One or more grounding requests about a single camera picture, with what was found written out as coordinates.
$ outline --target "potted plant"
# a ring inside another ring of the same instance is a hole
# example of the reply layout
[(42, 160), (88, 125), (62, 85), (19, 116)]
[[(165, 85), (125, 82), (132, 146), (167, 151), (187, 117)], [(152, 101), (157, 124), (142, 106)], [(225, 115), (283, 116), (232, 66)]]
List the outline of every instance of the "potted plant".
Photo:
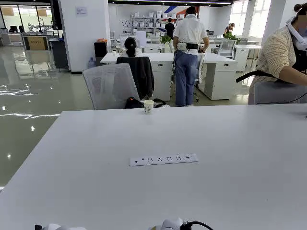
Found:
[(172, 47), (171, 47), (171, 43), (172, 43), (172, 38), (170, 36), (162, 36), (161, 37), (161, 43), (165, 45), (164, 49), (166, 53), (172, 52)]
[(232, 32), (228, 32), (224, 35), (224, 38), (229, 39), (229, 40), (236, 40), (236, 44), (238, 45), (240, 42), (240, 38), (236, 38), (235, 35), (232, 34)]

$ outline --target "beige sweater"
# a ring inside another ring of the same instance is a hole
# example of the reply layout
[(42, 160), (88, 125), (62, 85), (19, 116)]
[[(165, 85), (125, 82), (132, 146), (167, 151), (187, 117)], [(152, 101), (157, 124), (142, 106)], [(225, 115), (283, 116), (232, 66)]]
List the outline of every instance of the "beige sweater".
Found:
[(259, 81), (277, 81), (279, 73), (285, 66), (293, 66), (296, 57), (291, 34), (287, 27), (277, 30), (265, 42), (257, 62), (257, 70), (269, 73), (276, 78), (255, 77), (249, 92), (254, 93), (254, 84)]

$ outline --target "drawer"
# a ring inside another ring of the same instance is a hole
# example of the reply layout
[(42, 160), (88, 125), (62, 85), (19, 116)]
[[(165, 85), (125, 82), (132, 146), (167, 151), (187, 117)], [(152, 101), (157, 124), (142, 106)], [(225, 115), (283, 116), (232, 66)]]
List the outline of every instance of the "drawer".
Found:
[(172, 63), (170, 62), (152, 62), (153, 72), (171, 72), (172, 71)]
[(243, 53), (243, 54), (248, 54), (248, 51), (249, 51), (249, 49), (239, 49), (239, 48), (237, 48), (236, 49), (236, 52), (238, 53)]
[(237, 63), (217, 63), (215, 71), (235, 71)]

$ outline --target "power strip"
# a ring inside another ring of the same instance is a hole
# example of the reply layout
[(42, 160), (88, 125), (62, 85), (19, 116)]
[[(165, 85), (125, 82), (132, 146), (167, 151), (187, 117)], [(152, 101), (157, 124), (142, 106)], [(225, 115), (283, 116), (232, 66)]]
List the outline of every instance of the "power strip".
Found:
[(198, 162), (196, 154), (179, 154), (169, 156), (151, 156), (151, 157), (138, 157), (130, 158), (130, 166), (142, 166), (153, 164), (176, 164), (176, 163), (188, 163)]

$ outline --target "tile floor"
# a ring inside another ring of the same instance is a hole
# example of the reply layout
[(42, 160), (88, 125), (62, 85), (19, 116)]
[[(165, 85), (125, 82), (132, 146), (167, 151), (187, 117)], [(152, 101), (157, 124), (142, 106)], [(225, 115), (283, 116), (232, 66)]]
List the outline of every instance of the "tile floor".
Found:
[[(200, 101), (194, 105), (246, 104), (251, 81), (237, 84), (230, 100), (211, 101), (198, 92)], [(82, 75), (59, 72), (49, 51), (0, 47), (0, 187), (62, 111), (91, 109)]]

